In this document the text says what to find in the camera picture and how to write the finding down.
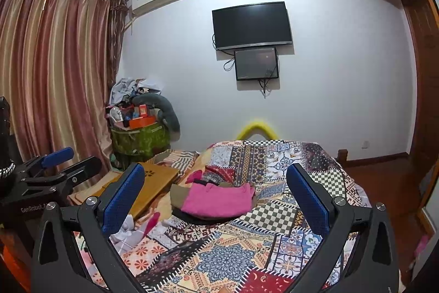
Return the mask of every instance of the television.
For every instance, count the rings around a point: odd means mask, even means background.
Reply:
[[[235,50],[236,80],[277,79],[279,68],[274,47]]]
[[[217,9],[212,18],[217,50],[293,43],[285,2]]]

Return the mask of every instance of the baseboard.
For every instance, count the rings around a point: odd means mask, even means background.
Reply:
[[[427,214],[427,212],[425,211],[425,208],[421,208],[416,212],[416,216],[418,217],[419,221],[421,222],[422,227],[425,229],[425,232],[427,233],[427,235],[429,237],[432,237],[436,230]]]
[[[353,166],[368,166],[370,164],[384,163],[385,161],[390,161],[398,158],[408,158],[408,157],[409,154],[403,152],[403,153],[396,153],[391,155],[384,155],[383,157],[347,160],[342,166],[343,168],[350,168]]]

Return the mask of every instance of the blue gripper pad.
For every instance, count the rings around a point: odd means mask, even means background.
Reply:
[[[54,153],[48,154],[41,161],[41,167],[43,169],[51,168],[53,166],[58,166],[67,160],[70,160],[75,155],[72,148],[66,147],[64,149],[58,150]]]
[[[110,235],[120,230],[144,182],[145,169],[140,164],[137,164],[132,168],[131,173],[104,209],[102,233],[105,237],[110,237]]]
[[[287,184],[313,233],[325,237],[330,229],[328,211],[294,165],[287,169]]]

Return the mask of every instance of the black cable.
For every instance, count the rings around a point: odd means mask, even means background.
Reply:
[[[273,67],[273,70],[271,71],[271,74],[270,74],[269,78],[264,79],[264,86],[262,86],[261,80],[258,80],[259,86],[261,86],[261,89],[262,89],[262,91],[264,93],[264,97],[265,97],[265,91],[266,91],[266,87],[268,85],[268,82],[271,80],[271,76],[273,76],[274,70],[276,70],[276,68],[277,68],[277,76],[279,77],[279,55],[277,54],[276,47],[274,47],[274,52],[276,54],[276,66]]]
[[[216,50],[216,44],[215,44],[214,36],[215,36],[215,34],[212,35],[212,45],[213,45],[213,48]],[[228,61],[223,65],[223,69],[224,69],[225,71],[230,71],[231,69],[233,69],[233,66],[234,66],[234,64],[235,64],[235,54],[230,54],[230,53],[228,53],[228,52],[226,52],[226,51],[224,51],[224,50],[219,50],[219,51],[221,51],[221,52],[223,52],[224,54],[227,54],[227,55],[229,55],[229,56],[233,56],[233,59],[228,60]],[[230,62],[233,62],[233,63],[232,63],[228,68],[226,68],[226,65],[227,65],[228,63],[230,63]]]
[[[213,39],[214,36],[215,36],[215,34],[212,35],[212,44],[213,44],[214,49],[216,50],[215,40]],[[230,54],[230,53],[228,53],[228,52],[226,52],[224,50],[217,50],[217,51],[222,51],[222,52],[224,52],[224,54],[227,54],[227,55],[235,57],[235,54]]]
[[[230,65],[229,68],[226,69],[226,65],[227,65],[229,62],[231,62],[231,61],[233,61],[233,63]],[[234,64],[235,64],[235,57],[233,57],[233,59],[230,59],[229,61],[227,61],[227,62],[223,65],[223,69],[224,69],[225,71],[230,71],[231,69],[233,69]]]

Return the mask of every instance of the wooden floor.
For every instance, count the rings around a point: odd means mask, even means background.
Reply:
[[[416,218],[421,203],[418,184],[422,177],[412,169],[408,159],[401,158],[369,166],[346,168],[346,172],[366,191],[370,203],[386,205],[398,250],[399,269],[402,281],[410,281],[409,264],[414,259],[414,250],[423,228]]]

